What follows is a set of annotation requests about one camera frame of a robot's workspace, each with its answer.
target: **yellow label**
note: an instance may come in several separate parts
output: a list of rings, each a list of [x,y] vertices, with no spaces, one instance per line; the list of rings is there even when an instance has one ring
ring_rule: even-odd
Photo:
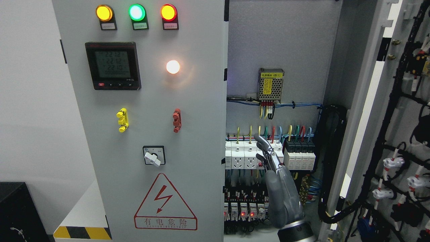
[[[261,78],[282,78],[282,72],[262,72]]]
[[[423,68],[423,74],[424,75],[428,75],[429,74],[429,66],[430,66],[430,62],[426,61],[426,63],[424,64],[424,68]]]
[[[272,78],[265,78],[263,83],[263,94],[272,94]]]

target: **gray metal panel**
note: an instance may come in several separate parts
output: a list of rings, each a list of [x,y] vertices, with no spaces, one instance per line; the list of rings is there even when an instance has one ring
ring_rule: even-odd
[[[147,31],[131,27],[132,0],[53,3],[113,238],[221,241],[224,1],[171,1],[178,9],[179,31],[162,30],[160,8],[165,2],[160,0],[139,2],[147,11]],[[99,4],[113,7],[117,31],[100,30],[95,16]],[[95,91],[84,47],[88,41],[136,42],[142,89]],[[177,75],[166,72],[171,59],[181,64]],[[115,114],[122,107],[128,109],[130,127],[119,133]],[[172,130],[175,108],[182,111],[179,133]],[[164,145],[166,165],[144,165],[145,145]],[[167,175],[197,216],[197,231],[135,228],[133,217],[158,173]]]
[[[334,0],[231,0],[227,94],[256,93],[259,68],[282,68],[282,102],[322,103],[341,5]],[[309,109],[314,110],[276,109],[268,121],[258,119],[257,107],[228,103],[227,131],[251,124],[314,127],[318,115]]]
[[[377,1],[349,0],[342,5],[338,34],[324,96],[325,104],[352,106]]]

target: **red wire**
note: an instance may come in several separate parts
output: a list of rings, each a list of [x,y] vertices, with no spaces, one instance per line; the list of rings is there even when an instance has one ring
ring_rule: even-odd
[[[302,126],[301,127],[301,129],[300,129],[300,132],[298,133],[298,135],[300,136],[300,134],[302,134],[301,135],[301,142],[304,142],[304,133],[306,133],[306,127],[305,126]]]
[[[274,140],[275,140],[275,126],[273,126],[273,128],[272,128],[272,144],[273,144]]]

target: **red terminal connector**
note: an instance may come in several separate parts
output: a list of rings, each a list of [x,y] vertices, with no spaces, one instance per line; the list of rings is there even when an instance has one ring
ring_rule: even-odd
[[[175,109],[173,112],[173,132],[177,133],[181,130],[182,127],[182,120],[181,120],[181,110]]]

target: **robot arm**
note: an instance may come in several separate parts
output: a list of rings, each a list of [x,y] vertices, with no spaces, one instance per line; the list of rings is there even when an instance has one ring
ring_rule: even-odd
[[[265,181],[269,193],[269,218],[279,229],[280,242],[314,242],[315,237],[309,223],[303,220],[303,208],[290,171],[281,165],[270,143],[254,135],[257,147],[264,156],[257,154],[266,170]]]

